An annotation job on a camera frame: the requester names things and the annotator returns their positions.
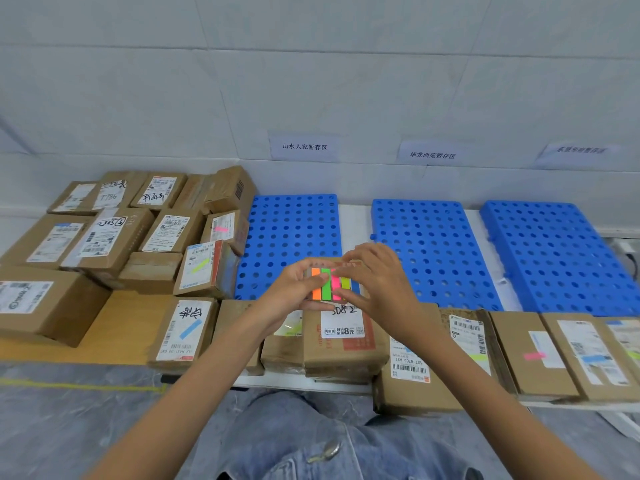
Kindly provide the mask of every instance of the plastic pallet hole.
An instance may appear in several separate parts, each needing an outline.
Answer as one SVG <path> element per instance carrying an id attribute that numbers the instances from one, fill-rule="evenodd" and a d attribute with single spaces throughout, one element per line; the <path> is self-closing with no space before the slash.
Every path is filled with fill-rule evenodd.
<path id="1" fill-rule="evenodd" d="M 524 311 L 640 314 L 640 289 L 574 204 L 491 200 L 480 215 Z"/>
<path id="2" fill-rule="evenodd" d="M 236 299 L 258 299 L 284 266 L 306 257 L 342 256 L 334 194 L 260 195 L 253 199 Z"/>
<path id="3" fill-rule="evenodd" d="M 502 310 L 462 204 L 376 199 L 371 220 L 372 239 L 396 252 L 419 301 Z"/>

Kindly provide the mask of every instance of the gray floor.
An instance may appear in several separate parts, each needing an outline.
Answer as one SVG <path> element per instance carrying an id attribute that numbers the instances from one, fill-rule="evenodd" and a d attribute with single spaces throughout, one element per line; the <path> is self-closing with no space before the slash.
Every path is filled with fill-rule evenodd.
<path id="1" fill-rule="evenodd" d="M 36 383 L 36 387 L 23 387 L 0 382 L 3 480 L 80 477 L 160 397 L 156 392 L 46 388 L 38 384 L 160 386 L 159 376 L 144 367 L 0 363 L 0 377 L 4 382 L 26 379 Z M 211 478 L 222 433 L 261 392 L 228 393 L 180 471 L 180 479 Z M 327 416 L 351 424 L 364 424 L 374 415 L 369 397 L 309 393 L 309 398 Z M 596 413 L 544 409 L 533 413 L 605 478 L 640 478 L 640 444 L 620 435 Z M 416 421 L 434 437 L 455 446 L 485 478 L 509 478 L 466 414 Z"/>

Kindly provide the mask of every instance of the cardboard box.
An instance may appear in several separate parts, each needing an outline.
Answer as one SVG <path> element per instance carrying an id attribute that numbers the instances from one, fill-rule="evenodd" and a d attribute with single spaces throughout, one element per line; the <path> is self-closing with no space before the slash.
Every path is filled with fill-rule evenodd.
<path id="1" fill-rule="evenodd" d="M 214 175 L 189 175 L 178 200 L 173 204 L 173 209 L 199 210 L 206 216 L 209 214 L 209 209 L 204 202 L 213 184 Z"/>
<path id="2" fill-rule="evenodd" d="M 424 320 L 441 326 L 440 311 L 434 303 L 421 303 Z M 390 339 L 390 360 L 373 380 L 374 411 L 378 414 L 425 416 L 435 412 L 461 411 L 462 406 L 414 353 Z"/>
<path id="3" fill-rule="evenodd" d="M 207 217 L 200 242 L 225 241 L 238 256 L 244 254 L 249 221 L 239 210 L 211 214 Z"/>
<path id="4" fill-rule="evenodd" d="M 189 246 L 184 254 L 173 294 L 233 298 L 240 258 L 224 241 Z"/>
<path id="5" fill-rule="evenodd" d="M 78 210 L 99 212 L 112 207 L 128 207 L 147 175 L 146 171 L 108 171 L 82 201 Z"/>
<path id="6" fill-rule="evenodd" d="M 521 401 L 577 400 L 580 395 L 542 320 L 533 312 L 491 312 Z"/>
<path id="7" fill-rule="evenodd" d="M 306 377 L 367 380 L 389 360 L 386 332 L 362 313 L 364 338 L 324 339 L 321 312 L 303 313 L 303 363 Z"/>
<path id="8" fill-rule="evenodd" d="M 541 317 L 584 400 L 640 401 L 640 386 L 628 370 L 624 356 L 596 328 L 602 319 L 580 313 L 546 313 Z"/>
<path id="9" fill-rule="evenodd" d="M 213 331 L 213 341 L 222 334 L 228 327 L 235 322 L 235 320 L 244 313 L 244 311 L 254 304 L 254 301 L 239 300 L 239 299 L 226 299 L 220 304 L 220 313 L 218 314 L 218 322 L 216 323 L 216 329 Z M 249 362 L 247 362 L 244 368 L 243 375 L 247 376 L 262 376 L 264 375 L 264 368 L 260 362 L 260 350 L 262 344 L 255 350 Z"/>
<path id="10" fill-rule="evenodd" d="M 241 166 L 219 170 L 214 184 L 205 198 L 205 206 L 212 214 L 240 210 L 248 217 L 257 189 L 249 174 Z"/>
<path id="11" fill-rule="evenodd" d="M 149 349 L 147 366 L 165 374 L 185 373 L 211 345 L 218 308 L 213 298 L 172 298 Z"/>
<path id="12" fill-rule="evenodd" d="M 83 201 L 91 193 L 98 184 L 93 182 L 76 182 L 73 181 L 67 185 L 67 188 L 55 199 L 51 207 L 47 209 L 48 214 L 68 214 L 73 216 L 94 216 L 97 210 L 82 210 Z"/>
<path id="13" fill-rule="evenodd" d="M 60 267 L 82 271 L 108 288 L 123 289 L 118 277 L 153 221 L 149 209 L 104 209 Z"/>
<path id="14" fill-rule="evenodd" d="M 149 229 L 140 251 L 145 253 L 184 253 L 200 240 L 204 216 L 197 210 L 161 210 Z"/>
<path id="15" fill-rule="evenodd" d="M 462 308 L 441 308 L 440 319 L 451 338 L 472 356 L 480 367 L 490 373 L 491 377 L 496 379 L 508 393 L 518 394 L 518 389 L 511 377 L 509 366 L 493 328 L 491 316 L 486 310 L 471 311 L 463 310 Z M 469 328 L 469 325 L 479 326 L 480 330 Z"/>
<path id="16" fill-rule="evenodd" d="M 171 209 L 187 182 L 185 173 L 150 172 L 131 201 L 132 207 Z"/>
<path id="17" fill-rule="evenodd" d="M 285 318 L 282 326 L 264 339 L 260 361 L 265 371 L 304 374 L 302 310 Z"/>
<path id="18" fill-rule="evenodd" d="M 629 371 L 636 382 L 640 383 L 640 320 L 633 317 L 611 318 L 596 322 L 600 334 L 607 343 L 624 356 Z"/>
<path id="19" fill-rule="evenodd" d="M 93 217 L 45 214 L 0 258 L 2 266 L 59 269 Z"/>
<path id="20" fill-rule="evenodd" d="M 78 273 L 0 267 L 0 335 L 77 347 L 110 291 Z"/>
<path id="21" fill-rule="evenodd" d="M 180 263 L 180 253 L 132 253 L 118 281 L 140 294 L 172 294 Z"/>

